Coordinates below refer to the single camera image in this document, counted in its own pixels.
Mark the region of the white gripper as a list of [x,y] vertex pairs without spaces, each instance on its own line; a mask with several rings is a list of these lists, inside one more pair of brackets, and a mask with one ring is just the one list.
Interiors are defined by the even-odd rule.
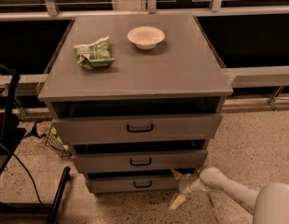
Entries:
[[174,169],[171,169],[171,172],[173,173],[174,178],[177,179],[178,189],[181,192],[174,193],[169,204],[169,209],[175,210],[186,200],[186,195],[192,195],[195,192],[203,191],[204,185],[200,181],[198,174],[182,175]]

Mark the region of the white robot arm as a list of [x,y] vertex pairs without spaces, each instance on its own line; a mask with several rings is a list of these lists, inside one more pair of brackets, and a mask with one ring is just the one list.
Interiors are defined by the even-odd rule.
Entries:
[[270,183],[260,191],[236,182],[214,166],[207,165],[195,174],[181,174],[172,169],[179,192],[170,209],[176,209],[196,192],[222,191],[253,216],[253,224],[289,224],[289,185]]

